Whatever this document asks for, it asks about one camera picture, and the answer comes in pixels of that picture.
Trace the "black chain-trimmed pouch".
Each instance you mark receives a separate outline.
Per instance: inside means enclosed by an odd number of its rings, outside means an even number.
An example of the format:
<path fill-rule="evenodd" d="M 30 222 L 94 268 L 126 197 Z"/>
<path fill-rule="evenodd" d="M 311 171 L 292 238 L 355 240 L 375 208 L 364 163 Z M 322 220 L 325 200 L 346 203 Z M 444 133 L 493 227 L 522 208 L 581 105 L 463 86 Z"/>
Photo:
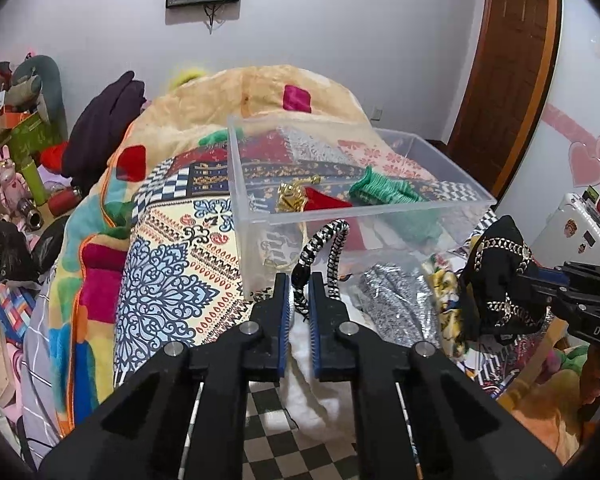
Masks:
<path fill-rule="evenodd" d="M 514 219 L 506 214 L 492 223 L 475 244 L 458 279 L 462 336 L 476 341 L 492 336 L 499 344 L 539 332 L 546 307 L 531 301 L 528 278 L 539 275 Z"/>

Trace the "white drawstring pouch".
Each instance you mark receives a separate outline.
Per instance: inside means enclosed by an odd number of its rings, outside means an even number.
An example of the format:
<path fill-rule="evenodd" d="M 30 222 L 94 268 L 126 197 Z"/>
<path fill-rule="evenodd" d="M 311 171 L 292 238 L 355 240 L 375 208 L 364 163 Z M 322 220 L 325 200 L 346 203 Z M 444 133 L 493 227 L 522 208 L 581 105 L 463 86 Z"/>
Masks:
<path fill-rule="evenodd" d="M 355 441 L 351 387 L 348 382 L 319 382 L 313 376 L 310 326 L 292 314 L 285 377 L 279 395 L 283 407 L 306 437 L 328 442 Z"/>

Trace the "silver sequin pouch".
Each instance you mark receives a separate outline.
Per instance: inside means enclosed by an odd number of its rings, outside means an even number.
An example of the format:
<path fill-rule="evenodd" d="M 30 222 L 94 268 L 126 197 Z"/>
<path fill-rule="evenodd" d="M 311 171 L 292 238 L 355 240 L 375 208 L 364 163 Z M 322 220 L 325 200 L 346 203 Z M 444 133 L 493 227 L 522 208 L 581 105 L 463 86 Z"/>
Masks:
<path fill-rule="evenodd" d="M 416 269 L 377 263 L 358 279 L 360 310 L 383 340 L 411 348 L 421 341 L 440 347 L 440 323 L 426 278 Z"/>

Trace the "green knitted glove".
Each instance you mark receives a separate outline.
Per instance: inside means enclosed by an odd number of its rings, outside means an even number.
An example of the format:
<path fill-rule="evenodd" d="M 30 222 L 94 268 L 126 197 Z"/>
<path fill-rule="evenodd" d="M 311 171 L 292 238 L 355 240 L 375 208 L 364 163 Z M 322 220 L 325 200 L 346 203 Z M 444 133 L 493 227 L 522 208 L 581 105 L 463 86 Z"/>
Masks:
<path fill-rule="evenodd" d="M 371 166 L 367 166 L 363 177 L 351 185 L 349 196 L 352 202 L 365 206 L 413 205 L 427 201 L 410 182 L 389 179 Z M 388 214 L 386 222 L 406 242 L 426 245 L 442 235 L 438 215 L 432 209 L 393 212 Z"/>

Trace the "red velvet pouch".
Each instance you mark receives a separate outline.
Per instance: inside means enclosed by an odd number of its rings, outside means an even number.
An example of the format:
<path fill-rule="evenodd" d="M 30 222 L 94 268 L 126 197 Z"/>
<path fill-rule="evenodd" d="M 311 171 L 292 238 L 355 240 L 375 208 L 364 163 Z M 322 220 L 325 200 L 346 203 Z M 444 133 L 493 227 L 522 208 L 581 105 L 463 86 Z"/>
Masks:
<path fill-rule="evenodd" d="M 346 200 L 340 200 L 340 198 L 326 195 L 316 188 L 311 188 L 310 186 L 306 186 L 304 188 L 304 196 L 306 196 L 306 202 L 303 206 L 304 211 L 343 209 L 352 207 L 352 205 Z"/>

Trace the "white suitcase with stickers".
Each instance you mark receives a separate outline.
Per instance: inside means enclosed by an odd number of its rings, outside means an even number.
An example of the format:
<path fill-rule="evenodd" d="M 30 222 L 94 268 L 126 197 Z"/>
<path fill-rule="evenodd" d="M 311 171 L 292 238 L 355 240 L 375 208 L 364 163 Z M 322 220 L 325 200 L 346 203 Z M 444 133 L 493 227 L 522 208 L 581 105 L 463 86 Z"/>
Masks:
<path fill-rule="evenodd" d="M 600 266 L 600 193 L 589 186 L 567 193 L 531 245 L 536 262 L 556 268 L 565 262 Z"/>

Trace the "beige fleece blanket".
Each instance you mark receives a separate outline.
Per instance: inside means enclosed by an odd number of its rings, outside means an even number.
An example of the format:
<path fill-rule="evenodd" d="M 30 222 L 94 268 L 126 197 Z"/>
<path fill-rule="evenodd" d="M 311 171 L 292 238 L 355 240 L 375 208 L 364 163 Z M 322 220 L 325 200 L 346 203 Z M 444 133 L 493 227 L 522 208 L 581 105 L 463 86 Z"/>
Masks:
<path fill-rule="evenodd" d="M 62 434 L 164 344 L 208 344 L 250 315 L 227 179 L 232 117 L 365 124 L 354 94 L 277 65 L 223 70 L 152 102 L 71 214 L 50 281 L 48 333 Z"/>

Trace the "clear plastic storage box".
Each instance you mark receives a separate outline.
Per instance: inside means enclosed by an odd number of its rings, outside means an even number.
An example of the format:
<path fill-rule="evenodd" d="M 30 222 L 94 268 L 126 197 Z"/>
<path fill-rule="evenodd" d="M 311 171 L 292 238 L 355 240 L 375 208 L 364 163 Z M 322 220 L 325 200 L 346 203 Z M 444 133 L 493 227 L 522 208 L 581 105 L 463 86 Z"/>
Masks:
<path fill-rule="evenodd" d="M 342 272 L 378 261 L 422 261 L 459 248 L 494 205 L 491 194 L 448 156 L 416 136 L 365 124 L 291 115 L 228 121 L 228 188 L 246 292 L 289 273 L 302 247 L 324 224 L 347 220 L 350 234 Z M 365 168 L 405 180 L 426 198 L 413 205 L 365 206 L 349 188 Z M 304 188 L 346 200 L 351 208 L 304 211 Z M 393 212 L 432 209 L 442 235 L 433 243 L 406 242 L 386 222 Z"/>

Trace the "patchwork patterned cloth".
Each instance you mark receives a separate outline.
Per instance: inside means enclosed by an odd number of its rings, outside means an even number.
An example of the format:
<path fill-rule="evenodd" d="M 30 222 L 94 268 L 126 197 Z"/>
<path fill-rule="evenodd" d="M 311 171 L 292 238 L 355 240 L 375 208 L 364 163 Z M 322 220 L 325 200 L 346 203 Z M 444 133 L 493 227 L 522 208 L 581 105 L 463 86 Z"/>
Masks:
<path fill-rule="evenodd" d="M 419 136 L 300 120 L 244 122 L 163 159 L 133 198 L 114 322 L 114 381 L 164 344 L 210 344 L 244 322 L 333 218 L 350 226 L 339 290 L 385 340 L 464 358 L 460 317 L 431 290 L 446 257 L 494 219 L 492 196 Z"/>

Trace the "brown wooden door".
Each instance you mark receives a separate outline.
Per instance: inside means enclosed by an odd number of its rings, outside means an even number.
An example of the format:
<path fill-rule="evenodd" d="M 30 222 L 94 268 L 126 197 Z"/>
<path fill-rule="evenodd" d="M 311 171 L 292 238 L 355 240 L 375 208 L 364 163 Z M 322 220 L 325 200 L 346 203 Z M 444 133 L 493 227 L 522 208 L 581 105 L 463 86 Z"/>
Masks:
<path fill-rule="evenodd" d="M 538 124 L 554 72 L 561 17 L 562 0 L 484 0 L 449 155 L 498 200 Z"/>

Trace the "pink bunny toy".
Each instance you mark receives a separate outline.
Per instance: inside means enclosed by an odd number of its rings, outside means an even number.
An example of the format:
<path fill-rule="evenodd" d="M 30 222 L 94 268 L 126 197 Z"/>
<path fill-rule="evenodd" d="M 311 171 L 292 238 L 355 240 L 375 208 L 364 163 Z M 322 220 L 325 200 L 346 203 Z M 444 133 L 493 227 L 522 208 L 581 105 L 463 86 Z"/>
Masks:
<path fill-rule="evenodd" d="M 0 148 L 0 199 L 12 216 L 18 212 L 20 200 L 32 197 L 26 179 L 17 171 L 7 145 Z"/>

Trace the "dark purple jacket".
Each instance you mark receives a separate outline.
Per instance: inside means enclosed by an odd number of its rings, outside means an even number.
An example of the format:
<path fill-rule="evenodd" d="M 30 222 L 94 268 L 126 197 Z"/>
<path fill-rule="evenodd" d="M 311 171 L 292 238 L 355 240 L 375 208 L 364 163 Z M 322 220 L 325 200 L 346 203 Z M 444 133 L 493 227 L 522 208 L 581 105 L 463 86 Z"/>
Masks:
<path fill-rule="evenodd" d="M 106 171 L 109 157 L 129 125 L 140 116 L 145 102 L 145 84 L 128 70 L 85 107 L 72 128 L 61 161 L 61 174 L 83 197 Z"/>

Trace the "green cardboard box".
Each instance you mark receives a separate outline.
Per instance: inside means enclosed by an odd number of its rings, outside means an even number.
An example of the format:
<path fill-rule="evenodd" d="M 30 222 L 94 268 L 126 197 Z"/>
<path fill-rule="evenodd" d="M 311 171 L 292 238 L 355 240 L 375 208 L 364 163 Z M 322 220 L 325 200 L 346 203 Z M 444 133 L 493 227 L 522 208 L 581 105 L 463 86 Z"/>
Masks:
<path fill-rule="evenodd" d="M 12 130 L 0 133 L 0 149 L 7 145 L 10 158 L 20 167 L 34 153 L 41 153 L 50 146 L 61 144 L 63 140 L 55 125 L 46 124 L 40 114 L 35 113 Z"/>

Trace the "yellow round cushion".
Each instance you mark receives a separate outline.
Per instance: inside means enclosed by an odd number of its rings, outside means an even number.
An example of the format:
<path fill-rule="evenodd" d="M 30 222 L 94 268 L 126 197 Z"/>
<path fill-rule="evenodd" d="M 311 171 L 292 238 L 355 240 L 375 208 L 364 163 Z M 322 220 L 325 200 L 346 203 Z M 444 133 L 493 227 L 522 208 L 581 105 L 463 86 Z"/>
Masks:
<path fill-rule="evenodd" d="M 180 88 L 189 81 L 199 79 L 207 75 L 207 71 L 199 67 L 189 67 L 179 70 L 169 81 L 169 89 Z"/>

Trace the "grey plush toy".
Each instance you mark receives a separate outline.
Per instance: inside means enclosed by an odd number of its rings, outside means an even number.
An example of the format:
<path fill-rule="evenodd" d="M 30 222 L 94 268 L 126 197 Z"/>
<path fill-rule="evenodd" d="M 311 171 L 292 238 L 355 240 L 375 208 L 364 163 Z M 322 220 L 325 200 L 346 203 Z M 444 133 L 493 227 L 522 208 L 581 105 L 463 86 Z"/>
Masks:
<path fill-rule="evenodd" d="M 68 139 L 59 68 L 49 56 L 30 56 L 16 68 L 5 105 L 16 110 L 34 106 L 43 122 L 54 127 L 64 140 Z"/>

